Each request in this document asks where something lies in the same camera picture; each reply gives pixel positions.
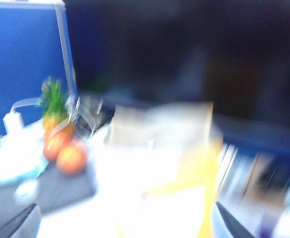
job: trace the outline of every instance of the yellow object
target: yellow object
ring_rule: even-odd
[[[176,181],[149,189],[147,195],[164,195],[195,186],[205,187],[204,218],[196,238],[211,238],[211,211],[217,197],[216,177],[222,141],[203,144],[187,152],[179,165]]]

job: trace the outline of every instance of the gray desk surface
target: gray desk surface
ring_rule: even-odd
[[[91,170],[73,176],[62,175],[55,164],[49,164],[46,171],[39,178],[40,193],[37,203],[43,214],[93,196],[96,193]],[[0,226],[27,207],[15,204],[13,194],[18,184],[0,188]]]

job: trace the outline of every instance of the blue cubicle wall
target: blue cubicle wall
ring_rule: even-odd
[[[71,87],[76,92],[70,45],[62,19],[71,69]],[[60,78],[66,89],[66,74],[54,4],[0,3],[0,135],[5,134],[2,118],[18,100],[38,97],[45,78]],[[25,124],[41,117],[41,109],[18,109]]]

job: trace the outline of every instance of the black monitor screen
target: black monitor screen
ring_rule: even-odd
[[[79,89],[290,126],[290,1],[66,0]]]

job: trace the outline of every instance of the orange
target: orange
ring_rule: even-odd
[[[67,133],[59,131],[51,137],[47,137],[44,143],[44,156],[50,162],[56,161],[63,145],[69,143],[71,137]]]
[[[73,140],[63,146],[57,158],[57,167],[65,175],[74,175],[84,170],[87,151],[82,141]]]

